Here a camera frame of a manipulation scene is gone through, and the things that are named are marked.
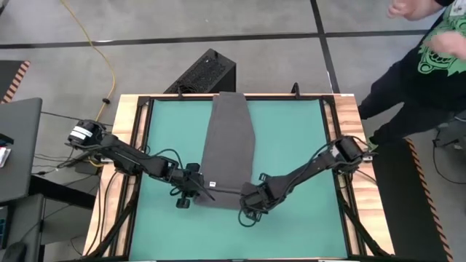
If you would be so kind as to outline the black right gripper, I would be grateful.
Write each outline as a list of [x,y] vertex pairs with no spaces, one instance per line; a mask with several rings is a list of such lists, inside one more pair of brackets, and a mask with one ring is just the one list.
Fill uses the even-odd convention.
[[270,180],[266,173],[261,173],[259,180],[260,184],[244,183],[241,189],[240,210],[252,221],[261,220],[261,213],[274,209],[283,194],[282,180]]

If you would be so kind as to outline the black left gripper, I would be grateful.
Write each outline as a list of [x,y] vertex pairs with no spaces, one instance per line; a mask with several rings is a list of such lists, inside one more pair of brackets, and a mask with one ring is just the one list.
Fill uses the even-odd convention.
[[200,165],[197,163],[189,163],[186,166],[187,170],[175,170],[170,176],[170,184],[173,189],[170,191],[171,196],[181,195],[176,202],[177,208],[189,208],[191,198],[204,193],[211,200],[215,198],[205,188],[205,181],[200,172]]

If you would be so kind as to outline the grey waffle-weave towel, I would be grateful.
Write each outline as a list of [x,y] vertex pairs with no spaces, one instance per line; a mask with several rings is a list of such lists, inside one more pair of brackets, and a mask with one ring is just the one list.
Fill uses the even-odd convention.
[[255,144],[245,96],[236,92],[215,96],[201,162],[210,196],[202,193],[194,203],[238,210],[242,186],[251,182]]

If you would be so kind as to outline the black computer tower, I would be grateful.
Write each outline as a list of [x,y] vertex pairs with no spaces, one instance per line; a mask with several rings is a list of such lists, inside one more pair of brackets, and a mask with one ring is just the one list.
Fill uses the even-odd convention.
[[214,49],[208,49],[164,93],[236,92],[236,65]]

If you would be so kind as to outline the black hazard-striped floor mat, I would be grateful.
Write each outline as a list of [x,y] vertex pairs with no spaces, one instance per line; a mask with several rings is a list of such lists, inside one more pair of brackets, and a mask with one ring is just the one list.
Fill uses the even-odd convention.
[[11,103],[31,62],[0,60],[0,104]]
[[411,140],[380,146],[373,168],[395,256],[454,262]]

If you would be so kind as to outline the grey side desk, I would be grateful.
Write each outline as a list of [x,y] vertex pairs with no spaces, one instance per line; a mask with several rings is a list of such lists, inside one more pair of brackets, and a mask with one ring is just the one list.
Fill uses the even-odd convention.
[[0,105],[0,134],[14,140],[0,168],[0,203],[28,195],[41,109],[40,98]]

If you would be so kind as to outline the person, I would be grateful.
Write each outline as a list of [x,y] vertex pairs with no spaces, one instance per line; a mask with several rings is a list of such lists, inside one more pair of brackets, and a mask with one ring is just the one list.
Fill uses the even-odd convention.
[[402,105],[368,138],[370,149],[431,130],[466,110],[466,0],[392,0],[387,12],[410,21],[441,16],[358,106],[366,120]]

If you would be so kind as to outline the black table frame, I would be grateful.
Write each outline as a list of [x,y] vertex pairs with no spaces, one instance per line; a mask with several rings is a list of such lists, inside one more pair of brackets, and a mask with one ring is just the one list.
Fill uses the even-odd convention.
[[[123,95],[112,132],[135,148],[201,162],[213,95]],[[251,182],[259,175],[286,175],[326,143],[346,134],[351,95],[248,94],[256,136]],[[123,224],[103,252],[116,261],[254,261],[264,259],[376,258],[393,251],[376,186],[364,210],[359,179],[326,170],[295,187],[259,222],[238,210],[192,202],[178,209],[167,183],[145,173],[123,175],[107,165],[89,232]]]

